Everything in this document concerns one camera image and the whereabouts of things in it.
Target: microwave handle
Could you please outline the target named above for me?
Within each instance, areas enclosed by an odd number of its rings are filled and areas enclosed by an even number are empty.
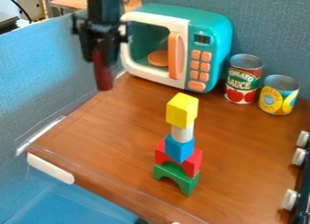
[[[184,43],[179,33],[170,33],[168,46],[169,77],[178,80],[185,60]]]

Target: gray wall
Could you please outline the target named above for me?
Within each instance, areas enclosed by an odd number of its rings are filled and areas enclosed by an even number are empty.
[[[310,99],[310,0],[143,0],[183,5],[228,16],[234,25],[232,54],[254,54],[264,76],[281,73],[301,83]]]

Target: wooden table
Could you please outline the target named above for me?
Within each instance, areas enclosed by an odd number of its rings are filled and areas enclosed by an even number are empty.
[[[155,223],[287,223],[289,213],[280,205],[286,189],[295,186],[298,168],[290,163],[299,132],[310,126],[309,102],[299,100],[293,113],[278,117],[256,103],[227,102],[221,88],[188,93],[199,98],[195,136],[204,151],[199,185],[188,198],[174,182],[152,178],[154,149],[170,133],[165,106],[177,92],[125,74],[29,151]]]
[[[53,0],[51,6],[68,10],[83,10],[87,7],[87,0]],[[137,6],[141,6],[141,0],[130,0],[125,5],[125,11],[135,10]]]

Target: orange button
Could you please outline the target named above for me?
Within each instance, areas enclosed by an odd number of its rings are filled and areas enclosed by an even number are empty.
[[[203,92],[206,89],[206,84],[200,83],[200,82],[195,82],[195,81],[190,81],[188,83],[188,86],[191,90]]]
[[[202,81],[202,82],[207,82],[208,81],[208,73],[201,73],[199,75],[199,79]]]
[[[193,60],[199,60],[200,59],[200,55],[201,55],[201,51],[198,51],[198,50],[191,51],[191,58]]]
[[[208,71],[210,71],[210,63],[201,63],[200,70],[208,73]]]
[[[199,72],[197,72],[197,71],[191,71],[190,72],[190,78],[191,79],[198,79],[199,78]]]
[[[191,69],[198,70],[199,69],[199,61],[192,61],[190,64]]]
[[[204,62],[210,62],[211,61],[211,58],[212,58],[212,53],[210,52],[204,52],[201,56],[201,59],[204,61]]]

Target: can lid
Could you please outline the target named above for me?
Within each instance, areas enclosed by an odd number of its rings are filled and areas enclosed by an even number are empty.
[[[296,91],[299,90],[299,83],[285,75],[269,75],[264,80],[264,85],[277,89],[279,91]]]
[[[258,70],[264,65],[263,62],[256,56],[251,54],[236,54],[230,58],[230,65],[235,68]]]

